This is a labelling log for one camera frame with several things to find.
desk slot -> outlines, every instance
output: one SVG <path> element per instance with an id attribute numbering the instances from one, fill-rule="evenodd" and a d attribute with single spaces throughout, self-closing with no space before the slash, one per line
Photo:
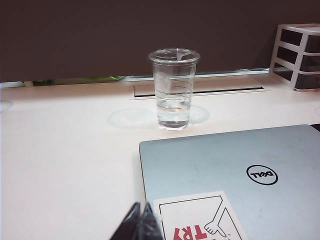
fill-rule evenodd
<path id="1" fill-rule="evenodd" d="M 194 95 L 211 95 L 229 92 L 263 91 L 264 88 L 256 80 L 250 77 L 238 76 L 236 79 L 201 80 L 196 78 L 193 86 Z M 137 84 L 134 86 L 135 98 L 155 97 L 154 84 Z"/>

drawer organizer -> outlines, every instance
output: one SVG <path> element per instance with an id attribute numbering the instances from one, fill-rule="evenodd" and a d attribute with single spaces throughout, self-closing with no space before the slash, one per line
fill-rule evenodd
<path id="1" fill-rule="evenodd" d="M 320 89 L 320 24 L 279 25 L 269 73 L 295 91 Z"/>

silver laptop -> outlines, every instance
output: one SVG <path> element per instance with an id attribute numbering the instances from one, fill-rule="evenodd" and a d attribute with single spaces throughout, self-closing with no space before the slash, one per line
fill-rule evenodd
<path id="1" fill-rule="evenodd" d="M 224 191 L 251 240 L 320 239 L 320 132 L 309 125 L 139 145 L 147 201 Z"/>

laptop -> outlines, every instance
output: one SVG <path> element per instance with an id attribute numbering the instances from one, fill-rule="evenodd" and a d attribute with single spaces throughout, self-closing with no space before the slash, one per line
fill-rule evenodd
<path id="1" fill-rule="evenodd" d="M 224 191 L 252 240 L 320 239 L 320 132 L 310 125 L 139 145 L 146 200 Z"/>

dell logo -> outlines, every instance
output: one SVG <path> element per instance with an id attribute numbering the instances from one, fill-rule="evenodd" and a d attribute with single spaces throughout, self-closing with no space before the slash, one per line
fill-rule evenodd
<path id="1" fill-rule="evenodd" d="M 263 165 L 252 165 L 246 169 L 248 177 L 262 185 L 272 185 L 278 181 L 278 175 L 271 168 Z"/>

